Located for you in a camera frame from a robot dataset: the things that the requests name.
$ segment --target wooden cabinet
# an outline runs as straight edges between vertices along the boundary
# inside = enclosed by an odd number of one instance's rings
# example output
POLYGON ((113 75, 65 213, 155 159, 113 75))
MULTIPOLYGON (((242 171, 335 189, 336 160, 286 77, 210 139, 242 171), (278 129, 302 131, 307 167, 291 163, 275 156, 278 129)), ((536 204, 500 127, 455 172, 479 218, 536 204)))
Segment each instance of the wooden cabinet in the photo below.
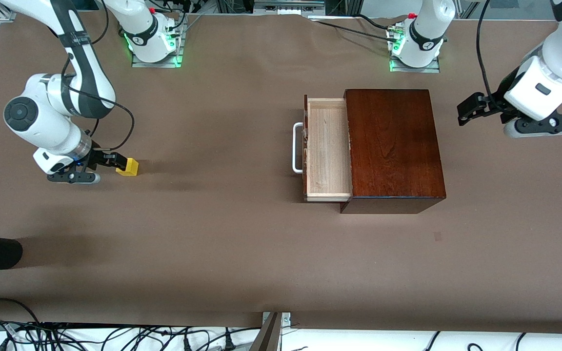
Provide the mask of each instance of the wooden cabinet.
POLYGON ((428 90, 305 96, 303 193, 344 214, 416 214, 446 198, 428 90))

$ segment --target drawer handle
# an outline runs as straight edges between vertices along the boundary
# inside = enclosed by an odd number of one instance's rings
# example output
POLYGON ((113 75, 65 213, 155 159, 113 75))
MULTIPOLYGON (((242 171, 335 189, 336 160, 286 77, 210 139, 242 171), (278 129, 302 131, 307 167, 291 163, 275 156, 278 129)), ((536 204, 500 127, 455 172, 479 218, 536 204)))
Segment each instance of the drawer handle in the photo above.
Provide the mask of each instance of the drawer handle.
POLYGON ((303 173, 303 169, 296 168, 296 129, 297 127, 303 128, 303 122, 297 122, 294 124, 294 128, 292 128, 292 170, 294 173, 301 174, 303 173))

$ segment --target brown table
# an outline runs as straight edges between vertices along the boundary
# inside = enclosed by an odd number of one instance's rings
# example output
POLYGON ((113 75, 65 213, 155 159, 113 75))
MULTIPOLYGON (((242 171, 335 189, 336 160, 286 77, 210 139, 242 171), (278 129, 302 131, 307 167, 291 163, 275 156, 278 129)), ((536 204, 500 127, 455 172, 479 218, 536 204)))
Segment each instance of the brown table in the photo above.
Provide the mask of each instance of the brown table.
MULTIPOLYGON (((82 16, 93 37, 102 16, 82 16)), ((562 137, 511 140, 497 116, 457 125, 482 90, 475 26, 451 25, 431 75, 390 73, 382 42, 299 16, 208 16, 182 68, 132 69, 112 22, 96 51, 136 114, 121 151, 140 175, 68 186, 45 180, 1 117, 65 58, 19 15, 0 29, 0 237, 24 238, 26 260, 0 271, 0 296, 51 321, 256 325, 283 310, 303 327, 562 332, 562 137), (430 89, 446 200, 420 215, 303 203, 290 167, 303 95, 348 88, 430 89)), ((554 28, 487 21, 491 85, 554 28)), ((128 127, 115 110, 96 140, 128 127)), ((0 305, 0 318, 28 317, 0 305)))

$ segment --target yellow block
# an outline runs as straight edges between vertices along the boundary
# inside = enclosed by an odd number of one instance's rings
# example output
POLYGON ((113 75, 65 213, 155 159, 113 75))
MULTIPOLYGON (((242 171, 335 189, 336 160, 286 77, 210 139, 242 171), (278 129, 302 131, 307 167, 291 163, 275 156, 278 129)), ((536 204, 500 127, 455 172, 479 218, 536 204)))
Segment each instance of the yellow block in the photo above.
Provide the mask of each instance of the yellow block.
POLYGON ((117 168, 116 173, 125 177, 136 177, 138 175, 138 161, 134 160, 133 158, 128 158, 127 166, 125 166, 125 171, 121 171, 121 169, 117 168))

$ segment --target open drawer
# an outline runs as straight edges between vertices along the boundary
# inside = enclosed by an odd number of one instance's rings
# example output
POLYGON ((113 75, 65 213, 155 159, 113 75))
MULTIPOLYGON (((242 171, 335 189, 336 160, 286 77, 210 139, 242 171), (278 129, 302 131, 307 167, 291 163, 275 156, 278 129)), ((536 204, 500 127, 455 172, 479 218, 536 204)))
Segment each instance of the open drawer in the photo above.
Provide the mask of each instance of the open drawer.
POLYGON ((350 89, 344 98, 305 96, 294 126, 294 170, 308 202, 342 213, 419 213, 446 198, 426 90, 350 89), (302 124, 303 167, 296 169, 302 124))

